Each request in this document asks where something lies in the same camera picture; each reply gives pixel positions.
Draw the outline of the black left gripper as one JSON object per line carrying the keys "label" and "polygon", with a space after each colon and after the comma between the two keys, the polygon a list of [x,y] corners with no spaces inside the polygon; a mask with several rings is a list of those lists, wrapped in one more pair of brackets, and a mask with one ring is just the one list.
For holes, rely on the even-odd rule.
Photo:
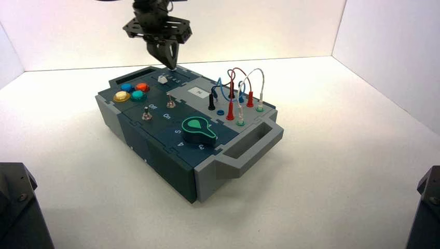
{"label": "black left gripper", "polygon": [[176,70],[179,44],[191,37],[190,21],[168,15],[163,9],[142,11],[136,9],[135,17],[123,30],[130,38],[141,37],[146,41],[162,40],[164,43],[147,43],[147,51],[170,70]]}

